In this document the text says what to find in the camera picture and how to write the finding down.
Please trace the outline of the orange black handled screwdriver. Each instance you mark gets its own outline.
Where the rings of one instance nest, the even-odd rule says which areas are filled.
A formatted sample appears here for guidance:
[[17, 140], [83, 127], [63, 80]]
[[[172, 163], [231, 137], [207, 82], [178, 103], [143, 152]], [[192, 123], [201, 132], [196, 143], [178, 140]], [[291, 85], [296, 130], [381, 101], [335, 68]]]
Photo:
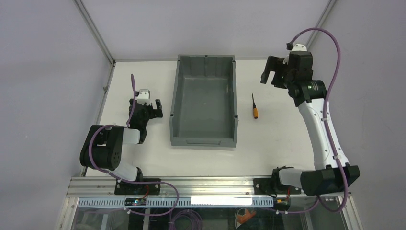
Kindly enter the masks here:
[[258, 112], [258, 109], [257, 109], [257, 107], [256, 107], [255, 100], [254, 100], [254, 95], [253, 95], [253, 94], [251, 94], [251, 98], [252, 98], [252, 107], [253, 107], [253, 110], [252, 110], [252, 112], [253, 112], [253, 117], [254, 117], [254, 119], [258, 119], [258, 117], [259, 117], [259, 112]]

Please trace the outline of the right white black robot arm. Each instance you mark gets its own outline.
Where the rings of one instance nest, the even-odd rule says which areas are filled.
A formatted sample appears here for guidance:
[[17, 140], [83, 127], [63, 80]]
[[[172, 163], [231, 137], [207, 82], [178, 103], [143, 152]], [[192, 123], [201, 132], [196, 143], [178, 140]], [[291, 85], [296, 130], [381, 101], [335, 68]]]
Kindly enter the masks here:
[[302, 189], [308, 196], [347, 192], [359, 178], [357, 165], [351, 165], [340, 148], [329, 114], [327, 90], [313, 77], [313, 56], [309, 51], [291, 51], [287, 59], [268, 56], [261, 75], [265, 84], [271, 72], [271, 84], [287, 89], [304, 119], [314, 154], [314, 170], [278, 167], [272, 171], [270, 187], [285, 192], [289, 187]]

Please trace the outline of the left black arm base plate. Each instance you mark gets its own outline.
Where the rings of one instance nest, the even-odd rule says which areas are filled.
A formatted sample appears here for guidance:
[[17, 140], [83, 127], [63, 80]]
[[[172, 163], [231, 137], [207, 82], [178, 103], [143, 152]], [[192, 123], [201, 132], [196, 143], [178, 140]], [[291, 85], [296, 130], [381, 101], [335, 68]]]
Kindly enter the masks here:
[[144, 178], [144, 182], [148, 182], [148, 184], [116, 182], [114, 194], [141, 196], [148, 193], [148, 195], [156, 196], [160, 194], [160, 181], [159, 178]]

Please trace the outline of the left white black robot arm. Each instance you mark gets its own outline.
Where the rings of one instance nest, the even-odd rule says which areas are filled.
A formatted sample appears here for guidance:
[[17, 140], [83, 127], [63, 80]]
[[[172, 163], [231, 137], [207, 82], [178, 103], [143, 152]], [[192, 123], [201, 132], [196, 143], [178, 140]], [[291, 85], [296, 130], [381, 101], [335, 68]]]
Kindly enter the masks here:
[[152, 104], [139, 103], [133, 99], [129, 102], [129, 127], [92, 125], [81, 149], [79, 161], [82, 166], [99, 170], [118, 181], [142, 183], [142, 170], [123, 160], [123, 145], [144, 143], [149, 120], [163, 117], [162, 105], [159, 99], [155, 100], [156, 108]]

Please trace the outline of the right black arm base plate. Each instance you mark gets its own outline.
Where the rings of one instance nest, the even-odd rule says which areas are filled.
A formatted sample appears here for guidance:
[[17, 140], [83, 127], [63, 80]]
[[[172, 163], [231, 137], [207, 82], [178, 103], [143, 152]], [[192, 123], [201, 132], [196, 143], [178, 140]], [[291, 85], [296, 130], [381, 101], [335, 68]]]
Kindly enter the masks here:
[[282, 185], [272, 177], [254, 178], [254, 194], [256, 195], [299, 195], [302, 190], [294, 186]]

